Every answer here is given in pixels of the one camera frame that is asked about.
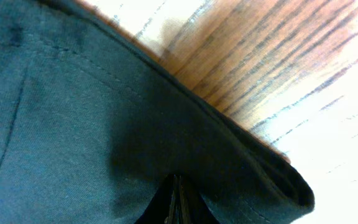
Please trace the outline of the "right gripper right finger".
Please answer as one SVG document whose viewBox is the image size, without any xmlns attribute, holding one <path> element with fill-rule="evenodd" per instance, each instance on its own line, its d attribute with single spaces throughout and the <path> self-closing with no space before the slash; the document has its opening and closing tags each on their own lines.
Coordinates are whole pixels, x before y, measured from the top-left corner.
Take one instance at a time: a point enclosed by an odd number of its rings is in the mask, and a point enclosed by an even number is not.
<svg viewBox="0 0 358 224">
<path fill-rule="evenodd" d="M 219 224 L 197 188 L 186 177 L 176 177 L 176 223 Z"/>
</svg>

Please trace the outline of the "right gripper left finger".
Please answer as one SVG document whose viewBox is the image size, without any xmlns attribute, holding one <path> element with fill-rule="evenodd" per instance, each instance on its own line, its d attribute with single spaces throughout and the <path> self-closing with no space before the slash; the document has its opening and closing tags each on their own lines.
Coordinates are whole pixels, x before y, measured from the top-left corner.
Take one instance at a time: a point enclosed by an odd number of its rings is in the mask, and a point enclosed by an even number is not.
<svg viewBox="0 0 358 224">
<path fill-rule="evenodd" d="M 144 213 L 135 224 L 164 224 L 169 216 L 175 175 L 164 178 Z"/>
</svg>

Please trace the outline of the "black t-shirt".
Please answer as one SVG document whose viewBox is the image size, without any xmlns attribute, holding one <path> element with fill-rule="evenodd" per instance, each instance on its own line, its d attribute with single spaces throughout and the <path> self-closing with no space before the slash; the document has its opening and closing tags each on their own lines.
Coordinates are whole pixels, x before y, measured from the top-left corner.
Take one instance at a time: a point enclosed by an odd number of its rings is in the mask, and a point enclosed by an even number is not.
<svg viewBox="0 0 358 224">
<path fill-rule="evenodd" d="M 291 223 L 281 156 L 73 1 L 0 1 L 0 223 L 135 223 L 184 175 L 219 223 Z"/>
</svg>

